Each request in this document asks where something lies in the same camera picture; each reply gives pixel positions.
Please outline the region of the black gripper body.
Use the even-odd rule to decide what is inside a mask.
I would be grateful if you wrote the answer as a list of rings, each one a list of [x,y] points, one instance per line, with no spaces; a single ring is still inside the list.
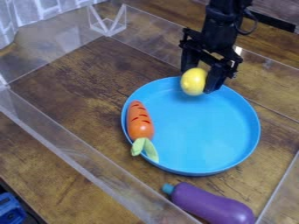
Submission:
[[[206,6],[206,18],[202,31],[184,28],[179,47],[200,52],[200,60],[214,62],[212,53],[226,60],[240,63],[242,58],[235,53],[238,35],[248,35],[250,31],[240,29],[243,16],[248,14],[250,0],[210,0]]]

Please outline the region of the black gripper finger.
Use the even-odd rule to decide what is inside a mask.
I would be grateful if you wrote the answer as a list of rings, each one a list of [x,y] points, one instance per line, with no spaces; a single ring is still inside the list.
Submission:
[[[200,52],[191,48],[182,49],[182,72],[195,68],[199,65]]]
[[[226,79],[234,78],[238,72],[239,63],[222,59],[210,66],[203,92],[206,94],[219,90]]]

